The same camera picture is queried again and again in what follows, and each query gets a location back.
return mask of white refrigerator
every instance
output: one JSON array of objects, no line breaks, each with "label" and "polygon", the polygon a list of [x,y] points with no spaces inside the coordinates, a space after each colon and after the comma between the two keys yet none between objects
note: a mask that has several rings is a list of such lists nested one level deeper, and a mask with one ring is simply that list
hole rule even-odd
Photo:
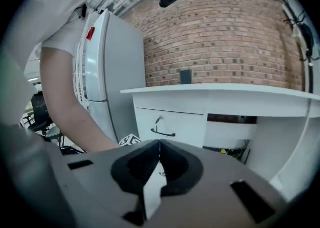
[{"label": "white refrigerator", "polygon": [[89,112],[103,132],[118,143],[131,133],[139,136],[132,96],[120,91],[146,86],[144,38],[107,10],[93,27],[84,62]]}]

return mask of drawer handle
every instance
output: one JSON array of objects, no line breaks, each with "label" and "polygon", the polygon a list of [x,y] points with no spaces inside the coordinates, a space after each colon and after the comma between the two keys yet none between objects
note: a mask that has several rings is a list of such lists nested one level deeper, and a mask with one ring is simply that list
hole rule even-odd
[{"label": "drawer handle", "polygon": [[158,133],[158,134],[161,134],[161,135],[168,136],[168,137],[175,137],[176,136],[175,133],[172,133],[172,134],[161,133],[161,132],[155,131],[154,128],[152,128],[151,131],[154,132],[154,133]]},{"label": "drawer handle", "polygon": [[155,124],[157,124],[161,119],[163,119],[164,117],[162,115],[159,116],[159,118],[155,121]]}]

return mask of red magnet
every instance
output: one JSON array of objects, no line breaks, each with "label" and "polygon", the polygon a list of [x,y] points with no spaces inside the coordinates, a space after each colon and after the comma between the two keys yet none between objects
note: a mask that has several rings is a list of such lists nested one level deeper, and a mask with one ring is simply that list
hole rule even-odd
[{"label": "red magnet", "polygon": [[91,41],[91,38],[92,38],[92,36],[93,36],[93,34],[94,34],[94,31],[95,31],[95,27],[93,26],[93,27],[90,28],[90,30],[89,30],[89,32],[88,32],[88,35],[86,36],[86,38],[87,38],[89,41]]}]

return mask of person's arm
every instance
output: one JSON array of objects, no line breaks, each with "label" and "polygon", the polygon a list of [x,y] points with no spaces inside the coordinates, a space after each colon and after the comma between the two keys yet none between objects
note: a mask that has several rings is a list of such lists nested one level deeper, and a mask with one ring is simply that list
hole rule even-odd
[{"label": "person's arm", "polygon": [[50,117],[76,145],[88,152],[116,148],[80,105],[73,89],[73,57],[70,53],[42,48],[40,77]]}]

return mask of white desk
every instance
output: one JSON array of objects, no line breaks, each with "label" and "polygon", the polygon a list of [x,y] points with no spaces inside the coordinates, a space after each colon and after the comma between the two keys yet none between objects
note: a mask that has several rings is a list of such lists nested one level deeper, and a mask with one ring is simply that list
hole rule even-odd
[{"label": "white desk", "polygon": [[[304,165],[310,163],[310,151],[317,146],[319,95],[270,86],[219,83],[148,87],[121,93],[133,95],[142,140],[164,138],[216,148],[238,148],[244,140],[250,140],[249,168],[274,181],[273,185],[285,192],[287,199],[302,189],[289,187],[294,179],[298,180],[293,175],[297,165],[303,174]],[[207,121],[208,114],[258,119],[257,124],[219,123]]]},{"label": "white desk", "polygon": [[[236,139],[252,139],[257,125],[207,122],[208,114],[257,117],[320,117],[320,96],[296,90],[247,84],[190,84],[123,90],[133,94],[142,140],[170,138],[191,145],[241,147]],[[164,134],[175,133],[174,137]],[[233,139],[221,145],[222,138]]]}]

